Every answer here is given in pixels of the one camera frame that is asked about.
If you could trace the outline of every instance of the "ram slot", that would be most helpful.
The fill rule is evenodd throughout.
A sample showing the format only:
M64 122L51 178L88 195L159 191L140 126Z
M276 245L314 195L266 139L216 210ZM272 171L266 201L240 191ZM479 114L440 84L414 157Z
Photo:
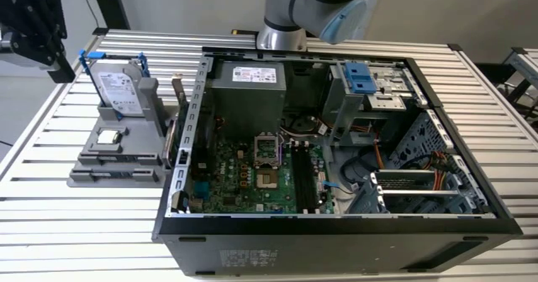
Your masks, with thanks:
M310 162L308 149L304 146L292 147L292 170L298 213L315 213L316 192L314 168Z

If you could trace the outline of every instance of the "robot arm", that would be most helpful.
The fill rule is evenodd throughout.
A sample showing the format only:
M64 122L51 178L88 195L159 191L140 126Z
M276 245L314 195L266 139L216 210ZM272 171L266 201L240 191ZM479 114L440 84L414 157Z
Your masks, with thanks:
M47 70L56 83L72 82L60 0L0 0L0 60Z
M336 44L350 38L364 11L363 0L266 0L256 46L306 51L306 31Z

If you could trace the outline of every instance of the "metal rail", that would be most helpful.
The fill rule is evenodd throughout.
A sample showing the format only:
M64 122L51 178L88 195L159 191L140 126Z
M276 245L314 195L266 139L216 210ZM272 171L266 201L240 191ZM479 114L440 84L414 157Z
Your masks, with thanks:
M111 30L95 50L148 56L159 94L173 100L171 75L193 80L200 47L253 48L251 36L201 36ZM446 45L308 40L312 52L411 57L439 95L474 157L503 198L524 236L440 274L268 276L271 281L400 280L518 281L538 279L537 134L488 85L462 52ZM3 162L0 182L0 273L7 278L63 281L180 279L173 258L151 244L159 189L68 188L65 179L97 112L87 76L59 90Z

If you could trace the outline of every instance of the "gray drive holder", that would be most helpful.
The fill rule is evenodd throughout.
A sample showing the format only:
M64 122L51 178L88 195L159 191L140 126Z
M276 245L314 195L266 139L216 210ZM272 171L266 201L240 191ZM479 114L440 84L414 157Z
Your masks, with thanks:
M137 83L144 116L119 115L111 107L97 107L100 117L87 140L67 185L88 188L161 188L169 172L169 153L163 151L175 120L157 97L157 79Z

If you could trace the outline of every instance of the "power supply label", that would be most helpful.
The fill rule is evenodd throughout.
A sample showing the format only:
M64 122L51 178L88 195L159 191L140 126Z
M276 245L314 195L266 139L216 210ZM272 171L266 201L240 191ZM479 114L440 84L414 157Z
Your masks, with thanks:
M278 257L276 249L223 249L220 250L221 266L235 267L274 267Z
M100 72L104 93L112 108L123 115L140 115L141 106L132 79L124 73Z
M233 82L276 82L275 68L236 67L233 68Z

